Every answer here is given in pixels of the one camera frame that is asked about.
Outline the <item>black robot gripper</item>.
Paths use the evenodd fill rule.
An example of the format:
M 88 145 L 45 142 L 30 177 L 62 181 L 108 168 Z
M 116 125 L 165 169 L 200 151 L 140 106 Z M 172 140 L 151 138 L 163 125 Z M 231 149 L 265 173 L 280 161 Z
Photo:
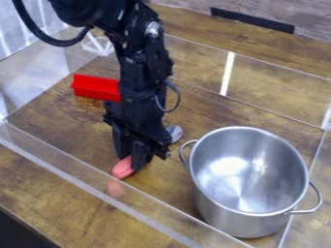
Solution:
M 124 88 L 118 103 L 104 101 L 102 121 L 112 128 L 117 158 L 132 154 L 132 169 L 139 171 L 153 156 L 165 159 L 171 135 L 163 124 L 167 86 L 161 84 L 143 92 Z

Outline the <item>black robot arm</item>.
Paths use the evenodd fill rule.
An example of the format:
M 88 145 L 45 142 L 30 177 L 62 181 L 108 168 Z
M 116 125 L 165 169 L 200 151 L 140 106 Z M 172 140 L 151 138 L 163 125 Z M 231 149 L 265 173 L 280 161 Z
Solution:
M 50 4 L 62 22 L 100 28 L 113 44 L 120 101 L 102 103 L 102 121 L 112 127 L 117 157 L 130 157 L 130 168 L 139 171 L 155 156 L 168 156 L 172 141 L 161 119 L 173 61 L 157 13 L 141 0 L 50 0 Z

